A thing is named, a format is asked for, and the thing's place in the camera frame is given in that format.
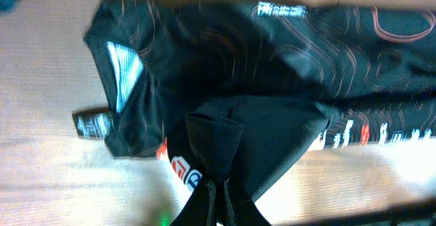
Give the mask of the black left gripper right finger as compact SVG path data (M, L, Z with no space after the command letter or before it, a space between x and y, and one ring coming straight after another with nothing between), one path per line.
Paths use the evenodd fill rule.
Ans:
M270 226L242 185L233 178L228 178L223 184L223 224Z

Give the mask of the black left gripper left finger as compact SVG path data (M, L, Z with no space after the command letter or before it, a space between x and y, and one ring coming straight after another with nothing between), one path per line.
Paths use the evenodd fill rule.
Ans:
M191 197L170 226L215 226L217 187L210 178L202 178Z

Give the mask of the black orange patterned jersey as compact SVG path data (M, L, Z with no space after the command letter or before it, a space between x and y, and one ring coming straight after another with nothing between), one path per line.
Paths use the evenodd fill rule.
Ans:
M73 114L115 157L205 173L189 140L238 144L231 172L258 199L310 145L435 136L435 13L271 2L102 0L84 36L107 109Z

